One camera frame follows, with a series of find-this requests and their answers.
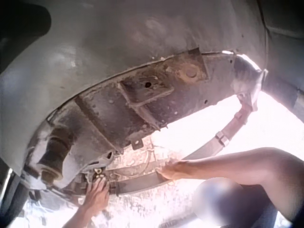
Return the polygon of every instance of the round hole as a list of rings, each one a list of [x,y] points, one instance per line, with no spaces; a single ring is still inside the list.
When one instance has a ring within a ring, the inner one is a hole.
[[[152,86],[151,82],[146,82],[146,84],[144,85],[144,87],[146,88],[150,88]]]
[[[107,159],[110,159],[112,157],[112,152],[109,152],[108,155],[106,156]]]

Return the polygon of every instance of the wire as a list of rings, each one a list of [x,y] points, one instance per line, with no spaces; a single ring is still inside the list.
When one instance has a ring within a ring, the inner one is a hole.
[[[114,174],[119,175],[119,176],[128,177],[128,178],[134,178],[134,177],[138,177],[138,176],[142,175],[142,174],[147,170],[148,165],[149,165],[149,163],[150,163],[150,161],[151,161],[151,153],[153,153],[154,160],[156,161],[155,150],[154,150],[154,144],[153,144],[153,142],[152,142],[151,136],[150,136],[150,144],[151,144],[152,149],[151,149],[151,150],[147,149],[147,157],[146,157],[146,162],[145,162],[146,165],[145,165],[145,167],[142,169],[142,171],[140,171],[140,172],[137,173],[137,174],[133,174],[133,175],[126,175],[126,174],[122,174],[122,173],[118,173],[118,172],[114,172]]]

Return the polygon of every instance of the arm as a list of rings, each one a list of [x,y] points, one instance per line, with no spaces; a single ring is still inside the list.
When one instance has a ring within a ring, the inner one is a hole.
[[[260,184],[275,207],[291,221],[304,201],[303,161],[275,148],[170,162],[158,172],[170,180],[225,177],[243,185]]]
[[[75,215],[63,226],[63,228],[84,228],[91,218],[105,209],[109,201],[109,183],[105,178],[96,179],[89,184],[85,202],[81,205]]]

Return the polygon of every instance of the hand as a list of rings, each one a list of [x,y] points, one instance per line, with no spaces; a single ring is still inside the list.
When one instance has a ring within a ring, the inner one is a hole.
[[[85,202],[81,209],[86,210],[89,216],[95,216],[108,206],[109,182],[104,178],[98,178],[93,183],[89,183],[86,191]]]
[[[156,168],[156,171],[164,178],[178,180],[183,178],[182,161],[170,159],[163,167]]]

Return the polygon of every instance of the bolt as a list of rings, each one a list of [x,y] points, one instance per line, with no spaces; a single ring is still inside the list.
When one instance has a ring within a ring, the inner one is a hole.
[[[196,74],[197,74],[197,70],[196,70],[195,68],[189,67],[189,68],[186,69],[186,75],[187,75],[188,77],[193,78],[193,77],[196,76]]]

